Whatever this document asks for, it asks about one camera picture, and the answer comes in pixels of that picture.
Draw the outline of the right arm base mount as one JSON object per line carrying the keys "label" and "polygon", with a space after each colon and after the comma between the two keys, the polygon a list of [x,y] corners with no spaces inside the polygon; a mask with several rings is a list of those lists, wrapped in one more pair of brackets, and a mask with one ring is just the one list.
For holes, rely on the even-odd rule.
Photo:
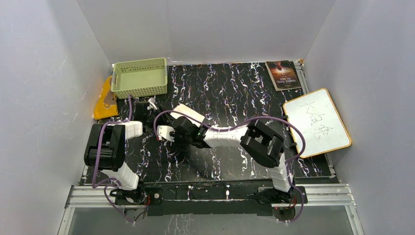
{"label": "right arm base mount", "polygon": [[290,188],[283,192],[272,187],[259,187],[255,192],[256,200],[262,204],[286,204],[286,207],[308,203],[305,187]]}

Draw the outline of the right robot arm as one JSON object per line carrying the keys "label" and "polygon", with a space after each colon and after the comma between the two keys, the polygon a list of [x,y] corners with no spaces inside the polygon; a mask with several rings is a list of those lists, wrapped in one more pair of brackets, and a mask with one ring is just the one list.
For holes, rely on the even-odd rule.
{"label": "right robot arm", "polygon": [[220,146],[244,149],[259,165],[267,168],[276,189],[276,198],[287,203],[295,196],[292,176],[287,172],[283,137],[259,120],[239,127],[196,125],[187,117],[179,117],[171,126],[158,127],[160,137],[175,146],[216,148]]}

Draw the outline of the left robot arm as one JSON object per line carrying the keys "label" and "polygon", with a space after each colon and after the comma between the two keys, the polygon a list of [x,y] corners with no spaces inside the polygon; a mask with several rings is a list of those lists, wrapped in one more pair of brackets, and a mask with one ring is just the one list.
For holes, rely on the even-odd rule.
{"label": "left robot arm", "polygon": [[146,190],[138,185],[139,176],[125,162],[125,142],[148,131],[160,108],[153,98],[138,101],[134,108],[135,113],[124,121],[92,126],[84,162],[93,168],[93,188],[105,182],[115,182],[120,189],[128,191],[127,197],[133,203],[140,204],[146,198]]}

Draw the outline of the orange patterned towel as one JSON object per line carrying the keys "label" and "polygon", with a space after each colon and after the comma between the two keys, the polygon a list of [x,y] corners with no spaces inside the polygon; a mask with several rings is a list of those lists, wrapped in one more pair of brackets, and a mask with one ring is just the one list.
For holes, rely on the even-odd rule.
{"label": "orange patterned towel", "polygon": [[118,115],[117,97],[111,91],[112,76],[104,82],[102,91],[93,111],[93,118],[100,120]]}

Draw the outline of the white towel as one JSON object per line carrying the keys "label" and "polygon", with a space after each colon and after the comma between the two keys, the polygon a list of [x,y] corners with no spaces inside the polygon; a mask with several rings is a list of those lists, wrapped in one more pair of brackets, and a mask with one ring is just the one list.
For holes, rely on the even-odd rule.
{"label": "white towel", "polygon": [[197,120],[199,122],[203,122],[205,120],[205,116],[204,115],[202,115],[202,114],[200,114],[200,113],[192,110],[191,108],[187,107],[184,104],[179,104],[178,106],[176,106],[173,109],[173,111],[177,111],[177,112],[180,112],[181,113],[181,114],[178,114],[178,113],[171,112],[170,115],[173,118],[179,118],[181,116],[184,117],[184,114],[185,114],[185,115],[190,116],[191,118],[193,118],[193,119],[195,119],[195,120]]}

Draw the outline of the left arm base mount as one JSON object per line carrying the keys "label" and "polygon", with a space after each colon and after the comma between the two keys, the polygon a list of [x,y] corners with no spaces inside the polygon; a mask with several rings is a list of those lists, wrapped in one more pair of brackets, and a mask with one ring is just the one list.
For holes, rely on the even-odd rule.
{"label": "left arm base mount", "polygon": [[135,190],[113,189],[110,196],[116,205],[160,205],[163,190],[161,188],[140,187]]}

